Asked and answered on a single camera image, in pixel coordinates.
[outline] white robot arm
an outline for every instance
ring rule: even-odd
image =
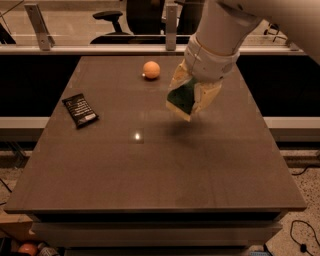
[[[244,39],[263,19],[277,24],[320,64],[320,0],[206,0],[198,29],[172,78],[170,89],[176,91],[168,94],[167,107],[188,121],[191,113],[207,107],[232,71]],[[177,91],[182,85],[194,94],[192,108],[177,104],[185,97]]]

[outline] orange object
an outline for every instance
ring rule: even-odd
[[[30,256],[36,256],[38,253],[38,247],[34,243],[24,243],[20,246],[18,252],[28,253]]]
[[[148,61],[143,66],[142,75],[148,79],[155,79],[160,75],[160,66],[154,61]]]

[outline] office chair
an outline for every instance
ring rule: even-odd
[[[177,27],[178,35],[192,35],[197,31],[205,0],[176,0],[182,6]]]
[[[271,23],[269,23],[268,28],[263,32],[264,35],[274,35],[272,42],[275,42],[277,38],[287,40],[286,37],[280,36],[279,33],[280,33],[279,25],[271,24]]]
[[[122,31],[119,18],[121,11],[105,11],[93,14],[97,20],[112,22],[115,32],[100,36],[91,44],[130,43],[134,35],[160,35],[165,0],[127,0],[126,18],[132,34]]]

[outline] green sponge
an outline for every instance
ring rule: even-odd
[[[196,79],[192,78],[188,83],[172,90],[167,96],[167,108],[189,122],[194,104],[194,85],[196,83]]]

